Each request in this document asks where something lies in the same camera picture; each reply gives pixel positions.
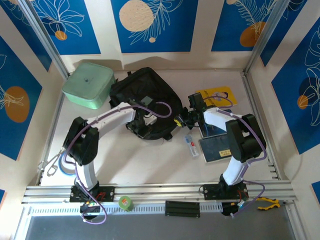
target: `gray floor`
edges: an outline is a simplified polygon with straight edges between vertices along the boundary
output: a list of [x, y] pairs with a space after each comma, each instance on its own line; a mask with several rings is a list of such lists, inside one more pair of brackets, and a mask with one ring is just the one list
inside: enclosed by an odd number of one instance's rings
[[161, 214], [109, 215], [105, 224], [89, 225], [80, 216], [33, 217], [27, 240], [291, 240], [295, 239], [284, 207], [255, 207], [234, 219], [221, 213], [200, 218]]

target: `green tape roll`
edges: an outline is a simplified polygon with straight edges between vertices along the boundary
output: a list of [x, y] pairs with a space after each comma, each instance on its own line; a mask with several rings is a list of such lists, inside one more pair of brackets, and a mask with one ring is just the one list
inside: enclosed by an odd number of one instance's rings
[[130, 212], [132, 209], [134, 209], [134, 204], [132, 203], [130, 197], [122, 196], [119, 199], [119, 207], [127, 212]]

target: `white platform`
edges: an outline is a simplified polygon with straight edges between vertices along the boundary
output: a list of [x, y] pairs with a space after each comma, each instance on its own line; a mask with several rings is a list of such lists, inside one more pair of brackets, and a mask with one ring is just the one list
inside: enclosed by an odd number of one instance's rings
[[[233, 113], [252, 113], [241, 73], [238, 71], [214, 70], [159, 70], [157, 73], [173, 88], [183, 106], [189, 106], [188, 96], [196, 90], [229, 86], [238, 104]], [[126, 72], [116, 72], [119, 80]], [[110, 109], [109, 100], [98, 110], [91, 110], [64, 99], [51, 145], [49, 159], [61, 148], [72, 121], [81, 116], [84, 119], [97, 116]], [[195, 183], [218, 181], [229, 161], [206, 164], [198, 140], [198, 129], [190, 133], [200, 156], [193, 158], [184, 136], [187, 128], [176, 128], [171, 141], [162, 139], [147, 141], [136, 137], [125, 126], [120, 126], [99, 141], [98, 155], [94, 160], [95, 171], [100, 184], [149, 184], [149, 183]], [[245, 175], [246, 180], [271, 180], [268, 161], [253, 164]], [[59, 170], [48, 177], [46, 172], [42, 186], [73, 185], [74, 177], [65, 176]]]

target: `yellow pliers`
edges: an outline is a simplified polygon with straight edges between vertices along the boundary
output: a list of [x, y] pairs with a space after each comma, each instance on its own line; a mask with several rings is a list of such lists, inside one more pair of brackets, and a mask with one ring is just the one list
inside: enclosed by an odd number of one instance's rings
[[273, 209], [273, 208], [280, 208], [280, 204], [279, 204], [279, 200], [278, 199], [270, 199], [270, 198], [266, 198], [266, 197], [258, 197], [256, 199], [257, 201], [265, 201], [268, 203], [272, 203], [272, 205], [267, 206], [267, 207], [263, 207], [263, 206], [259, 206], [258, 209], [261, 211], [266, 211], [269, 209]]

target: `yellow book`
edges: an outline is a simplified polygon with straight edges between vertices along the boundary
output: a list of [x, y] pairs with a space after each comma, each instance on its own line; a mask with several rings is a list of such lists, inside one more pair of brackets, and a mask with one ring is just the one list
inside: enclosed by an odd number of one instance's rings
[[[229, 99], [233, 105], [237, 105], [237, 100], [233, 92], [231, 91], [230, 87], [228, 86], [221, 86], [221, 87], [215, 87], [215, 88], [209, 88], [209, 89], [203, 89], [198, 90], [196, 93], [201, 93], [202, 98], [208, 98], [211, 96], [217, 96], [217, 97], [225, 97]], [[216, 107], [227, 107], [230, 106], [230, 102], [223, 98], [209, 98], [204, 100], [207, 107], [215, 105]]]

